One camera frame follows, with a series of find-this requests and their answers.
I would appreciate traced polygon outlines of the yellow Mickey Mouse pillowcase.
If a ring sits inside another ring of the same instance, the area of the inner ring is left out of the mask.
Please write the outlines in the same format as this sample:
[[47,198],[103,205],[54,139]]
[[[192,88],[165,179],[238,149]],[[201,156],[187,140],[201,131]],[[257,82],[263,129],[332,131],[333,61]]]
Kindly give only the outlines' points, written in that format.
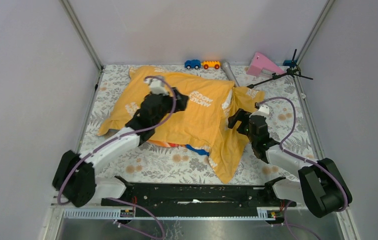
[[133,117],[150,91],[144,82],[146,76],[163,76],[168,84],[189,98],[186,109],[173,113],[155,129],[149,141],[161,146],[190,145],[207,151],[215,175],[222,183],[229,183],[237,171],[248,138],[235,128],[229,129],[228,118],[239,109],[254,112],[255,103],[263,101],[265,93],[245,86],[236,87],[228,80],[168,72],[156,66],[131,67],[129,85],[101,124],[99,135],[123,128]]

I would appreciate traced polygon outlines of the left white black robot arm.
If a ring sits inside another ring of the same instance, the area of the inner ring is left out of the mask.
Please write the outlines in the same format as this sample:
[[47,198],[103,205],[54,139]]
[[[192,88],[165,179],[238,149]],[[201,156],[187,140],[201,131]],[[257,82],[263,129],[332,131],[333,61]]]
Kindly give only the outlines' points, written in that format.
[[62,203],[61,197],[78,208],[106,198],[113,198],[121,206],[131,202],[132,192],[123,180],[97,177],[97,174],[120,155],[149,140],[173,113],[186,109],[189,97],[175,87],[171,90],[172,93],[146,95],[124,127],[94,149],[87,153],[69,150],[62,155],[52,180],[52,186],[58,190],[58,204]]

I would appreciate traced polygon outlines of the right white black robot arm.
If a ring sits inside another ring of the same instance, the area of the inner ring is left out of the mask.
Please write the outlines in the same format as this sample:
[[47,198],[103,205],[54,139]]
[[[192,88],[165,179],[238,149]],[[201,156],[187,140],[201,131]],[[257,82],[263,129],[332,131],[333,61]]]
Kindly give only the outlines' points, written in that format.
[[264,201],[270,206],[282,200],[303,204],[317,218],[344,211],[353,196],[335,162],[330,158],[314,160],[299,156],[270,137],[266,117],[270,109],[263,104],[255,112],[238,109],[228,118],[228,128],[246,136],[254,155],[261,161],[282,168],[297,177],[275,178],[267,183]]

